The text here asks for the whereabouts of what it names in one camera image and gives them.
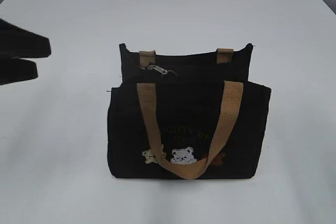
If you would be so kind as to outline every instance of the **fabric handle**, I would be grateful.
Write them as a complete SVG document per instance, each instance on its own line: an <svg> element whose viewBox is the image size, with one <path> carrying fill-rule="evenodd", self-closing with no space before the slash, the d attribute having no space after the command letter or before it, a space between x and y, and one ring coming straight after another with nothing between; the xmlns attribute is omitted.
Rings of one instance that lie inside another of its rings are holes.
<svg viewBox="0 0 336 224"><path fill-rule="evenodd" d="M196 161L195 163L182 165L169 162L166 160L166 153L162 152L161 135L156 119L155 83L137 83L140 108L148 135L149 145L159 165L184 179L196 179L201 176L206 171L211 161L227 143L238 118L243 89L244 85L241 82L225 81L222 101L220 104L221 111L210 144L208 157Z"/></svg>
<svg viewBox="0 0 336 224"><path fill-rule="evenodd" d="M228 63L231 62L233 56L233 49L229 48L218 48L217 49L217 58L216 63ZM140 67L146 68L150 63L155 64L156 52L153 51L140 51Z"/></svg>

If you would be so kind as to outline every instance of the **beige bear embroidery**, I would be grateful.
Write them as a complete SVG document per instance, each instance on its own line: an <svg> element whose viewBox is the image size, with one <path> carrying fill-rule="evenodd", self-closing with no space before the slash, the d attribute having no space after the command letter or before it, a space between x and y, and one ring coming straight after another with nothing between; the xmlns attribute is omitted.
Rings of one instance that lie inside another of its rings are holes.
<svg viewBox="0 0 336 224"><path fill-rule="evenodd" d="M156 160L156 157L152 153L151 149L143 151L142 156L146 158L145 164L151 164L151 163L158 164L158 161Z"/></svg>

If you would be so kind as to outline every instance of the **brown bear embroidery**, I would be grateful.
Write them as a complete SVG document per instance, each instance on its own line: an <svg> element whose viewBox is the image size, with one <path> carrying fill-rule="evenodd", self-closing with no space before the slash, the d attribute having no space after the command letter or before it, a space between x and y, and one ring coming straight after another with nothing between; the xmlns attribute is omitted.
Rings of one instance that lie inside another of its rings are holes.
<svg viewBox="0 0 336 224"><path fill-rule="evenodd" d="M206 158L208 156L207 153L205 153L203 155L203 158ZM225 152L220 152L218 153L215 158L211 161L210 165L213 166L221 166L223 164L223 158L226 157L226 153Z"/></svg>

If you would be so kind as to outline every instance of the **metal clip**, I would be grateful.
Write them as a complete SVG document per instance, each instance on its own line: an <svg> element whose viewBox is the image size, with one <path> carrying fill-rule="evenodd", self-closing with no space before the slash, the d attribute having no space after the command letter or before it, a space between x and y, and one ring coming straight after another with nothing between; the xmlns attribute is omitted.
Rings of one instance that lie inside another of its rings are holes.
<svg viewBox="0 0 336 224"><path fill-rule="evenodd" d="M165 70L157 65L149 65L147 67L148 70L155 70L157 72L159 72L160 74L168 74L168 70Z"/></svg>

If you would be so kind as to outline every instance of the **white bear embroidery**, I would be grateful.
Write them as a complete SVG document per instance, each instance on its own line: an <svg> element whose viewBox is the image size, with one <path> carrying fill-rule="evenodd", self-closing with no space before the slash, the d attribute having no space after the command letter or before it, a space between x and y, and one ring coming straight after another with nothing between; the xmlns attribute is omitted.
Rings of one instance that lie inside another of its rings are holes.
<svg viewBox="0 0 336 224"><path fill-rule="evenodd" d="M188 165L195 163L197 159L193 155L194 149L187 147L186 149L173 149L172 154L174 157L170 159L173 164Z"/></svg>
<svg viewBox="0 0 336 224"><path fill-rule="evenodd" d="M146 158L145 164L150 164L150 163L158 164L158 161L156 160L156 157L152 153L151 149L143 151L142 156Z"/></svg>

